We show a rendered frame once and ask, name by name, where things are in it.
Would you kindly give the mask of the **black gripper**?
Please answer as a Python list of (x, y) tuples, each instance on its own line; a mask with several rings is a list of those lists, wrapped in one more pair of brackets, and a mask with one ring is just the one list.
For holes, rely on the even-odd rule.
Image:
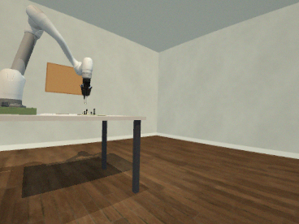
[[(84, 85), (84, 87), (83, 87)], [(83, 79), (83, 84), (80, 85), (81, 87), (81, 92), (82, 92), (82, 95), (84, 95), (84, 103), (88, 103), (88, 96), (90, 95), (90, 92), (91, 92), (91, 86), (90, 86), (90, 79), (86, 79), (84, 78)]]

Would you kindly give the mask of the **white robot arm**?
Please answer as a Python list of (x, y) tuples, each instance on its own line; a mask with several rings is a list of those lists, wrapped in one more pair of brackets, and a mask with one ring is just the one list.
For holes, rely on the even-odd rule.
[(56, 27), (39, 8), (30, 5), (26, 8), (26, 13), (29, 17), (24, 28), (24, 37), (20, 43), (11, 69), (3, 69), (0, 71), (1, 107), (26, 108), (26, 106), (22, 105), (24, 84), (26, 81), (24, 73), (33, 48), (44, 31), (58, 42), (68, 60), (73, 65), (76, 74), (82, 75), (82, 78), (92, 79), (92, 59), (84, 58), (82, 62), (77, 62)]

